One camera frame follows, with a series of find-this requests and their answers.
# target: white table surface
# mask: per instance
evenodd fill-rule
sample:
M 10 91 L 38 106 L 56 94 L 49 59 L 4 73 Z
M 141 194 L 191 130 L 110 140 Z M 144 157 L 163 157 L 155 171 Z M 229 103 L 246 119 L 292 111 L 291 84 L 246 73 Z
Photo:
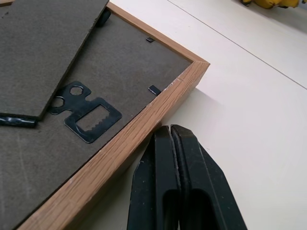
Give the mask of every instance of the white table surface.
M 167 0 L 112 2 L 211 63 L 167 124 L 191 129 L 222 168 L 248 229 L 306 229 L 307 90 Z M 190 5 L 201 11 L 199 2 Z M 269 52 L 301 61 L 293 50 Z M 136 164 L 81 230 L 126 229 Z

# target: gray cardboard backing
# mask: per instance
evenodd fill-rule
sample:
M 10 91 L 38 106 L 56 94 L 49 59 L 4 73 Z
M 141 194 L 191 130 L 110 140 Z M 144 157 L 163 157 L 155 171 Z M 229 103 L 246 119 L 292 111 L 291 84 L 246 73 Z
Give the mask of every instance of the gray cardboard backing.
M 156 97 L 149 86 L 163 90 L 189 66 L 146 38 L 111 15 L 91 32 L 62 84 L 80 81 L 92 91 L 87 100 L 102 97 L 122 113 L 94 143 L 85 143 L 64 126 L 69 111 L 46 113 L 35 129 L 0 127 L 0 230 L 17 226 L 148 105 Z M 32 87 L 37 96 L 40 90 Z M 84 126 L 95 125 L 93 116 Z
M 10 6 L 0 18 L 0 114 L 42 116 L 107 2 L 17 0 Z

